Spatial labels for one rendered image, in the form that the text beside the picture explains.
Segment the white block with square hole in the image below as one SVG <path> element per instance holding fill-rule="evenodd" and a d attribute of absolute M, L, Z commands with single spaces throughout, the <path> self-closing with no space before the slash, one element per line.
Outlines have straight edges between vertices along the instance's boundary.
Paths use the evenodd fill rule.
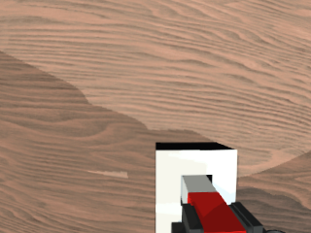
<path fill-rule="evenodd" d="M 155 143 L 155 233 L 182 221 L 181 175 L 206 175 L 226 203 L 235 202 L 237 150 L 216 142 Z"/>

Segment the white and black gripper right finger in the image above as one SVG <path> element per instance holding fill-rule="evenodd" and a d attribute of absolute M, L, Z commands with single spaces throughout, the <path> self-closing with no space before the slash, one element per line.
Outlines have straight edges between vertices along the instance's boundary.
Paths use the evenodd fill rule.
<path fill-rule="evenodd" d="M 280 230 L 265 230 L 263 225 L 240 203 L 231 202 L 229 205 L 235 216 L 246 230 L 246 233 L 285 233 Z"/>

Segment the red and grey square pin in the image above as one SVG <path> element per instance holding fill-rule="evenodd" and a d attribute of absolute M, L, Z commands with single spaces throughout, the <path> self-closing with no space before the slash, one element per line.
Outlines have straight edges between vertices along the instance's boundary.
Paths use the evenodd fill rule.
<path fill-rule="evenodd" d="M 206 175 L 181 176 L 181 197 L 195 207 L 204 233 L 246 233 Z"/>

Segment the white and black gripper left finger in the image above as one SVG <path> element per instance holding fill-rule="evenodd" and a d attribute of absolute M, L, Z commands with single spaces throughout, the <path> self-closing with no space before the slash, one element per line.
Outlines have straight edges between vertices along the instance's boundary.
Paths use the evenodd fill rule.
<path fill-rule="evenodd" d="M 182 204 L 182 222 L 171 222 L 171 233 L 204 233 L 196 209 L 191 203 Z"/>

